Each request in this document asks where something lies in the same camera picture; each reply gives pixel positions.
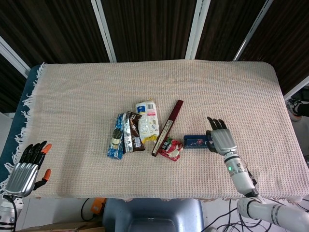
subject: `orange object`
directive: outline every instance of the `orange object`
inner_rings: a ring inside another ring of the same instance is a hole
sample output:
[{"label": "orange object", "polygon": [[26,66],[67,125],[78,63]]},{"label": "orange object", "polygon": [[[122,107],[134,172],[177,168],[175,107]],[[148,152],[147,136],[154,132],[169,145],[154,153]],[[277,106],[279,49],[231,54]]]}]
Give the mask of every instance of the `orange object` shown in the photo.
[{"label": "orange object", "polygon": [[52,148],[51,144],[46,145],[46,147],[43,148],[42,152],[47,154],[47,152]]},{"label": "orange object", "polygon": [[91,209],[90,209],[91,212],[99,215],[104,209],[106,200],[107,200],[106,198],[102,198],[102,197],[95,198],[95,200],[92,203]]},{"label": "orange object", "polygon": [[52,170],[47,169],[46,172],[45,172],[44,177],[42,178],[42,180],[48,181],[48,180],[49,180],[49,177],[50,177],[50,175],[51,175],[51,173],[52,173]]}]

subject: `red snack package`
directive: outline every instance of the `red snack package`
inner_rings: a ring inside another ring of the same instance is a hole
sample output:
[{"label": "red snack package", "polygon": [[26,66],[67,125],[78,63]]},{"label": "red snack package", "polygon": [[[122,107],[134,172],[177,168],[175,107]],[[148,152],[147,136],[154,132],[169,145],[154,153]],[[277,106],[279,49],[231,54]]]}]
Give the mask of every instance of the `red snack package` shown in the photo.
[{"label": "red snack package", "polygon": [[176,161],[180,158],[179,153],[183,150],[182,143],[168,138],[164,143],[162,148],[159,149],[159,153],[162,156],[169,158],[172,161]]}]

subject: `blanket fringe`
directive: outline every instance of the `blanket fringe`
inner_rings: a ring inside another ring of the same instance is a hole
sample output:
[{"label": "blanket fringe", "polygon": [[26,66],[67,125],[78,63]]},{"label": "blanket fringe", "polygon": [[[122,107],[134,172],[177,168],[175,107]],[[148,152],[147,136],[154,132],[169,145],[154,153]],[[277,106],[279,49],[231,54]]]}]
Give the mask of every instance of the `blanket fringe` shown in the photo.
[{"label": "blanket fringe", "polygon": [[[37,76],[36,76],[36,80],[33,82],[33,86],[35,87],[38,83],[38,79],[41,78],[41,76],[43,75],[43,70],[45,67],[45,63],[43,63],[39,70],[37,71]],[[23,142],[26,138],[27,133],[29,132],[29,127],[28,127],[28,123],[30,121],[31,118],[31,109],[32,109],[32,103],[33,103],[33,98],[34,98],[34,94],[33,91],[31,93],[31,95],[27,95],[27,99],[23,100],[23,106],[27,106],[29,108],[29,110],[26,111],[21,111],[21,114],[27,119],[26,121],[26,126],[21,128],[20,134],[15,136],[15,141],[18,143],[18,146],[16,148],[16,152],[12,153],[12,159],[13,159],[13,164],[11,163],[5,163],[4,166],[5,168],[8,170],[9,174],[6,180],[2,181],[0,183],[0,196],[2,196],[4,194],[4,190],[5,190],[5,186],[8,183],[10,174],[15,166],[15,164],[18,163],[19,161],[19,157],[22,154],[22,150],[21,150],[21,146],[23,145]]]}]

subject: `white snack package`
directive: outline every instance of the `white snack package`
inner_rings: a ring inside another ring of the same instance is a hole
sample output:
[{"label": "white snack package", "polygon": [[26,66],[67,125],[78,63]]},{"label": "white snack package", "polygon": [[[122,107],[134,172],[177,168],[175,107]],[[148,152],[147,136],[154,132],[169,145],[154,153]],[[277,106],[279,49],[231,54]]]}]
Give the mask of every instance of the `white snack package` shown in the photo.
[{"label": "white snack package", "polygon": [[136,104],[136,113],[142,115],[139,119],[139,133],[142,143],[156,142],[159,136],[159,122],[156,106],[153,101],[144,101]]}]

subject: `blue snack wrapper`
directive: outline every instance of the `blue snack wrapper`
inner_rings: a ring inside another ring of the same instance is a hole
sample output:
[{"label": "blue snack wrapper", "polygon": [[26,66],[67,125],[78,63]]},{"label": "blue snack wrapper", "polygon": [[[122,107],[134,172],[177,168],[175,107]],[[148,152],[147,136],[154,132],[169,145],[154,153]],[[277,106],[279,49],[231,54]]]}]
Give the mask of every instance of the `blue snack wrapper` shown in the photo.
[{"label": "blue snack wrapper", "polygon": [[112,159],[121,160],[124,154],[124,143],[123,143],[123,134],[124,134],[124,123],[123,115],[119,114],[116,125],[112,133],[111,144],[108,148],[107,156]]},{"label": "blue snack wrapper", "polygon": [[206,135],[185,135],[183,137],[184,148],[208,148],[206,142],[209,141]]}]

